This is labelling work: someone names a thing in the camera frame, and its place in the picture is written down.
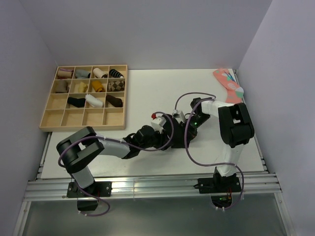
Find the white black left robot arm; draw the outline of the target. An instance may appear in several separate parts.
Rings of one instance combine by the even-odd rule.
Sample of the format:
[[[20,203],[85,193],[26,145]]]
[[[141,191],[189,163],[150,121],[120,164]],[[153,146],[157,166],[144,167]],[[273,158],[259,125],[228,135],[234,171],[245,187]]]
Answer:
[[[80,193],[91,196],[97,192],[97,186],[88,165],[97,156],[131,159],[142,150],[176,148],[182,139],[180,128],[169,123],[160,129],[144,125],[121,140],[99,136],[92,127],[87,126],[57,144],[60,155],[58,164],[75,180]]]

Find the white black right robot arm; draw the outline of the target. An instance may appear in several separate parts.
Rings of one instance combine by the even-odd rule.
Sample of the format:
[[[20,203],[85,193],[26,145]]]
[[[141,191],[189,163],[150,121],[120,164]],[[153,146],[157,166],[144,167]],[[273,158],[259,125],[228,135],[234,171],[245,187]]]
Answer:
[[[191,114],[187,120],[184,132],[184,145],[189,159],[202,167],[215,166],[218,177],[213,179],[213,186],[217,191],[225,191],[230,186],[228,177],[241,169],[237,166],[244,146],[254,137],[254,127],[246,104],[237,104],[217,101],[212,98],[195,98],[190,103]],[[192,125],[198,128],[211,116],[219,121],[220,136],[224,142],[222,156],[223,162],[202,164],[195,161],[188,150],[188,128]]]

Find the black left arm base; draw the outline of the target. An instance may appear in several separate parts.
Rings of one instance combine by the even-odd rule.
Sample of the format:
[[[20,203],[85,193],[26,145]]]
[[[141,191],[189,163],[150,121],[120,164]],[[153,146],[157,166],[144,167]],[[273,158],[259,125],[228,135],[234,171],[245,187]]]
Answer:
[[[110,197],[112,190],[112,182],[110,181],[95,181],[92,185],[80,189],[78,184],[70,182],[68,185],[67,198],[86,198],[93,195],[95,197]],[[77,200],[77,209],[80,211],[92,212],[99,205],[99,200]]]

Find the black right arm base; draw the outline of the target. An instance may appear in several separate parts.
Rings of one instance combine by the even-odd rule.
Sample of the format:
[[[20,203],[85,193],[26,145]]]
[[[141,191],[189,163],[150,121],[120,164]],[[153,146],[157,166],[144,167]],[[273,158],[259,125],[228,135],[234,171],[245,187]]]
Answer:
[[[232,205],[232,194],[241,192],[241,184],[236,175],[230,177],[209,177],[199,178],[194,189],[200,194],[220,194],[211,197],[211,201],[215,207],[226,208]]]

